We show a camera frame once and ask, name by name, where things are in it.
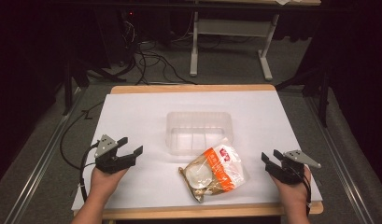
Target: dark background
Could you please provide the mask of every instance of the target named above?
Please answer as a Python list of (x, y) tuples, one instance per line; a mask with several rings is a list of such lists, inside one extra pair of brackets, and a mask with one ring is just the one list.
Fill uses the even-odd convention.
[[(321, 7), (354, 3), (323, 1)], [(330, 86), (382, 182), (382, 1), (360, 0), (352, 6), (357, 13), (351, 16), (280, 15), (274, 39), (314, 37), (298, 74), (320, 66), (324, 56), (332, 57)], [(66, 60), (79, 57), (98, 67), (109, 67), (125, 57), (115, 51), (123, 43), (111, 10), (52, 10), (42, 0), (0, 1), (0, 178), (37, 120), (54, 104)], [(134, 12), (137, 31), (166, 46), (170, 31), (181, 35), (188, 28), (190, 12)]]

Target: gray carpet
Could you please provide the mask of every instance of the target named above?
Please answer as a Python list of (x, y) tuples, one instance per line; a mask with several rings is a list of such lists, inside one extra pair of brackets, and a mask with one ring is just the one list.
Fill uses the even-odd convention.
[[(214, 49), (208, 49), (215, 45), (213, 41), (203, 43), (205, 49), (199, 51), (198, 77), (189, 77), (190, 46), (172, 45), (168, 49), (158, 45), (152, 50), (163, 55), (176, 68), (180, 76), (198, 84), (266, 83), (262, 78), (255, 47), (261, 46), (263, 41), (251, 39), (244, 43), (234, 43), (234, 40), (243, 42), (245, 38), (231, 37), (230, 40), (232, 41), (224, 42)], [(271, 84), (278, 84), (293, 76), (307, 45), (308, 41), (291, 43), (288, 39), (272, 43), (268, 53), (268, 61), (274, 77)], [(153, 59), (149, 59), (148, 62), (152, 64)], [(110, 72), (114, 73), (118, 70), (119, 68), (114, 68)], [(164, 78), (163, 74), (170, 80), (179, 81), (169, 67), (164, 69), (164, 65), (158, 63), (147, 68), (145, 82), (148, 84), (167, 82), (168, 79)], [(123, 77), (128, 78), (126, 85), (133, 85), (141, 75), (135, 68)], [(81, 110), (89, 109), (103, 101), (110, 89), (118, 85), (94, 78), (91, 78), (91, 82), (89, 88), (82, 90), (82, 94), (78, 94), (81, 98), (68, 124), (81, 114)], [(310, 106), (310, 102), (314, 102), (315, 99), (304, 98), (300, 87), (290, 87), (281, 91), (279, 95), (301, 148), (323, 166), (323, 169), (312, 169), (312, 172), (318, 181), (324, 200), (324, 212), (321, 215), (311, 216), (311, 221), (313, 223), (382, 223), (382, 187), (351, 135), (332, 93), (330, 92), (330, 104), (327, 111), (328, 129), (320, 128), (313, 106)], [(92, 143), (101, 108), (99, 105), (89, 113), (92, 119), (80, 119), (76, 122), (65, 136), (64, 154), (71, 162), (79, 164), (83, 151)], [(57, 103), (37, 123), (20, 155), (0, 182), (0, 223), (5, 222), (11, 208), (21, 195), (21, 190), (49, 144), (55, 128), (63, 119), (63, 111), (64, 90), (61, 90), (57, 95)], [(324, 133), (328, 133), (334, 141), (340, 156), (344, 159), (345, 167), (354, 180), (352, 187), (356, 188), (363, 198), (371, 216), (366, 219), (367, 222), (362, 221), (362, 217), (357, 212), (357, 206), (347, 195), (344, 187), (346, 184), (336, 168), (336, 158), (332, 156), (332, 146), (329, 141), (327, 142)], [(78, 171), (64, 162), (59, 152), (59, 143), (55, 145), (53, 153), (33, 197), (20, 215), (19, 223), (69, 223), (72, 219), (71, 206), (78, 187)]]

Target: plastic bag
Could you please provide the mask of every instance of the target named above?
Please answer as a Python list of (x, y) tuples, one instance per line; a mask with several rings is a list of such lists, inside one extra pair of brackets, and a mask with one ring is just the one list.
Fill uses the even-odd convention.
[(221, 194), (247, 181), (246, 170), (226, 138), (216, 147), (207, 149), (185, 169), (179, 167), (178, 170), (199, 203), (204, 201), (205, 195)]

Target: metal rail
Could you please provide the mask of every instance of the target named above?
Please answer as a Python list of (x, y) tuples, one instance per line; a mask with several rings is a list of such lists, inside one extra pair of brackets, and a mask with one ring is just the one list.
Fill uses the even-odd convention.
[(305, 101), (306, 101), (307, 106), (312, 110), (312, 115), (313, 115), (314, 119), (316, 120), (316, 122), (317, 122), (317, 124), (318, 124), (318, 126), (322, 132), (322, 135), (325, 138), (325, 141), (328, 144), (328, 149), (329, 149), (330, 155), (332, 157), (332, 161), (333, 161), (332, 164), (334, 165), (334, 168), (335, 168), (336, 172), (338, 173), (339, 179), (342, 182), (342, 185), (345, 189), (345, 192), (347, 194), (348, 199), (351, 202), (351, 205), (353, 206), (353, 209), (357, 215), (357, 218), (359, 219), (360, 223), (362, 223), (362, 224), (374, 224), (374, 221), (372, 220), (372, 217), (371, 217), (371, 215), (370, 215), (370, 213), (369, 213), (369, 211), (368, 211), (368, 209), (367, 209), (365, 203), (363, 202), (363, 199), (359, 193), (359, 189), (356, 186), (353, 179), (351, 178), (351, 175), (350, 175), (344, 161), (342, 160), (342, 157), (339, 153), (338, 148), (335, 146), (327, 128), (325, 128), (323, 126), (323, 124), (321, 123), (321, 121), (318, 117), (318, 109), (317, 109), (315, 102), (313, 101), (313, 98), (306, 97)]
[(5, 220), (6, 224), (20, 223), (21, 217), (24, 214), (28, 206), (28, 203), (33, 198), (36, 188), (38, 187), (44, 173), (48, 169), (50, 161), (54, 155), (54, 149), (56, 147), (56, 144), (60, 141), (60, 138), (63, 135), (65, 125), (69, 121), (71, 114), (74, 112), (83, 94), (84, 94), (84, 91), (81, 91), (80, 88), (76, 89), (75, 103), (73, 104), (69, 112), (62, 117), (59, 124), (57, 125), (51, 139), (49, 140), (44, 152), (42, 153), (42, 156), (40, 157), (38, 163), (36, 164), (35, 169), (31, 173), (30, 177), (27, 180), (27, 183), (25, 184), (23, 190), (21, 191), (21, 194), (18, 200), (15, 202), (15, 204), (12, 207), (12, 210), (7, 216), (7, 219)]

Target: white table leg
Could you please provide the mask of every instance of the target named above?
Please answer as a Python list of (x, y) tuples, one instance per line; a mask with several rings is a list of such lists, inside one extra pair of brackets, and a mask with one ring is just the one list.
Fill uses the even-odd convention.
[(263, 75), (266, 81), (271, 81), (273, 79), (272, 73), (270, 72), (269, 64), (266, 60), (267, 50), (269, 49), (270, 43), (272, 42), (273, 34), (275, 33), (275, 29), (277, 26), (278, 14), (272, 19), (272, 23), (269, 27), (269, 32), (266, 36), (265, 46), (263, 50), (258, 50), (258, 57), (260, 58), (261, 67), (263, 71)]
[(197, 76), (197, 36), (198, 36), (199, 13), (194, 12), (193, 18), (193, 47), (191, 49), (191, 77)]

